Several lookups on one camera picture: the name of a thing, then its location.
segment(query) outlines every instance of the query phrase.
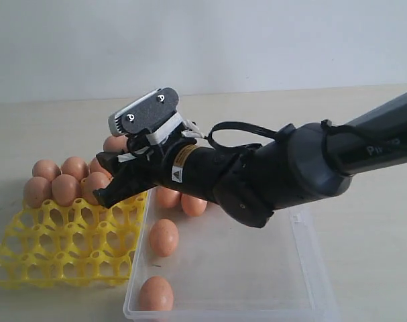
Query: plastic egg tray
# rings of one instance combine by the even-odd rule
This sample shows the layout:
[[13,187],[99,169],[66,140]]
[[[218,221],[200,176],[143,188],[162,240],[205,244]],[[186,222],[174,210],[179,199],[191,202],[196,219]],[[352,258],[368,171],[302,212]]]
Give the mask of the plastic egg tray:
[[131,274],[146,197],[142,193],[110,209],[82,198],[70,207],[53,200],[38,209],[23,204],[0,245],[0,286],[123,284]]

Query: egg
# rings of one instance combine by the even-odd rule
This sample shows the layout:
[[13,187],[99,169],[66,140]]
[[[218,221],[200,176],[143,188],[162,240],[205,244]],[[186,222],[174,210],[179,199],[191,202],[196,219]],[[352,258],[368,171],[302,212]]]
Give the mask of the egg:
[[169,219],[160,219],[150,230],[150,246],[160,257],[172,255],[178,247],[178,228]]
[[127,151],[127,137],[126,136],[109,136],[103,142],[104,152],[122,152]]
[[62,165],[62,174],[69,174],[78,181],[89,175],[89,166],[82,158],[71,156],[67,158]]
[[107,176],[109,179],[112,178],[112,174],[110,174],[108,172],[108,170],[105,170],[101,164],[99,163],[99,161],[97,160],[97,158],[93,158],[93,160],[91,160],[90,165],[90,173],[93,172],[102,172],[105,176]]
[[28,180],[23,188],[23,199],[31,208],[39,208],[42,203],[51,198],[51,182],[42,176]]
[[202,215],[206,209],[208,202],[190,195],[182,195],[181,205],[182,210],[190,217],[198,217]]
[[159,186],[156,189],[156,202],[161,208],[174,208],[181,200],[181,193]]
[[32,176],[41,176],[52,182],[60,176],[60,168],[53,160],[39,160],[32,168]]
[[92,172],[82,184],[82,197],[92,205],[98,205],[96,197],[93,194],[94,190],[106,188],[109,184],[109,179],[102,172]]
[[174,306],[174,292],[169,282],[161,276],[145,281],[139,292],[141,311],[171,311]]
[[62,207],[69,207],[81,196],[80,183],[70,174],[61,174],[52,182],[54,200]]

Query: yellow warning sticker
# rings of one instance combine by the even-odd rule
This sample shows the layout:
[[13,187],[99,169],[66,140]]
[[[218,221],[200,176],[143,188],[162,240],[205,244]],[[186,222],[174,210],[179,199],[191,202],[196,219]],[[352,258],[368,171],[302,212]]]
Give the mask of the yellow warning sticker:
[[182,183],[182,171],[184,170],[185,162],[190,154],[198,148],[199,146],[189,145],[179,151],[172,166],[172,181]]

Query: table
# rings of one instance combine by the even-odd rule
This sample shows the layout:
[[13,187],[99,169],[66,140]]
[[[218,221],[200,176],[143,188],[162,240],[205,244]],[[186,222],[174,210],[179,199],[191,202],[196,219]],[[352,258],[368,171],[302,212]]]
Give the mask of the table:
[[[405,91],[386,85],[196,95],[181,97],[178,109],[204,131],[227,120],[279,129],[326,118],[344,123]],[[130,100],[0,105],[0,241],[34,162],[91,160],[109,135],[107,117]],[[241,132],[217,139],[259,140]],[[310,209],[343,320],[407,321],[407,164],[357,176],[343,196]],[[0,290],[0,321],[122,321],[125,287]]]

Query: wall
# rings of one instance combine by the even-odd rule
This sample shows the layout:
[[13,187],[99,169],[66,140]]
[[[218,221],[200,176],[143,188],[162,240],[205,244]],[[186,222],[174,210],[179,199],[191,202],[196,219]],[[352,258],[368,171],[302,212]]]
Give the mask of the wall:
[[0,1],[0,102],[407,83],[407,1]]

